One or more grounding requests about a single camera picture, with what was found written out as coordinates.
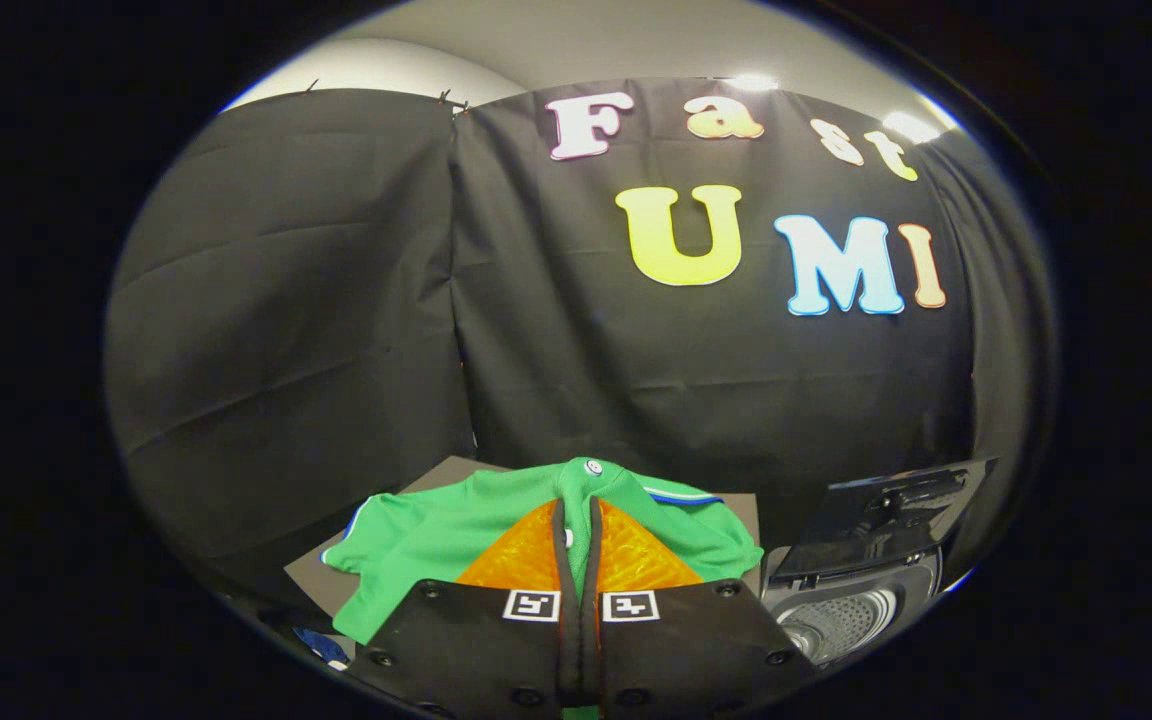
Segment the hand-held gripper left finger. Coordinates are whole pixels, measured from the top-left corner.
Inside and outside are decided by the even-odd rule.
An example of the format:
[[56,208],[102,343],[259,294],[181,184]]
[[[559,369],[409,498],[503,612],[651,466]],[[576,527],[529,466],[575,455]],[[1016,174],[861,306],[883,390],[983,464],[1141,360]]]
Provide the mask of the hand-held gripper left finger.
[[419,717],[558,717],[579,705],[584,642],[563,502],[530,511],[488,559],[485,583],[408,588],[348,679]]

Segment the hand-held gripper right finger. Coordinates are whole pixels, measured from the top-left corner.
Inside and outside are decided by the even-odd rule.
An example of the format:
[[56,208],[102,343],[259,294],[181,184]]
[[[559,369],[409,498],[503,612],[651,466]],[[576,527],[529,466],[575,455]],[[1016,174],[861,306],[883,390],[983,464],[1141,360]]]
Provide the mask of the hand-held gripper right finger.
[[581,674],[602,717],[751,717],[817,669],[744,579],[702,582],[630,515],[590,502]]

